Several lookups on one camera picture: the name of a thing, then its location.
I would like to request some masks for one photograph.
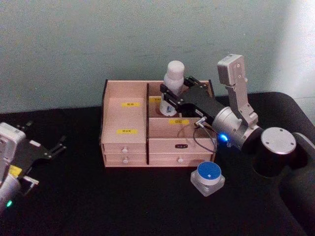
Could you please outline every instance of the blue button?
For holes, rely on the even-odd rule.
[[[200,163],[197,168],[199,175],[205,179],[214,180],[220,177],[221,169],[220,167],[211,161],[205,161]]]

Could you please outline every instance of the white sticker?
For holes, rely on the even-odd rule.
[[[36,147],[40,147],[40,144],[38,142],[35,142],[34,140],[30,141],[30,144],[36,146]]]
[[[201,117],[203,117],[203,114],[202,114],[200,111],[198,111],[197,109],[195,110],[195,112],[196,112],[198,115],[200,115]]]

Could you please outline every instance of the blue led light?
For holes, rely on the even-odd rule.
[[[227,142],[228,141],[228,138],[225,134],[220,134],[220,139],[224,142]]]

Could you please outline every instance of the silver cylindrical joint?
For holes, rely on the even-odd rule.
[[[11,174],[8,174],[0,188],[0,214],[5,210],[6,204],[20,190],[20,182]]]
[[[243,125],[242,120],[235,116],[230,107],[224,107],[215,117],[212,128],[219,134],[225,134],[228,137],[228,141],[241,150],[246,139],[259,126],[247,127]]]

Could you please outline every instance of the white bottle cap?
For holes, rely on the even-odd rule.
[[[185,66],[178,60],[171,61],[167,66],[167,76],[171,80],[180,80],[184,76]]]

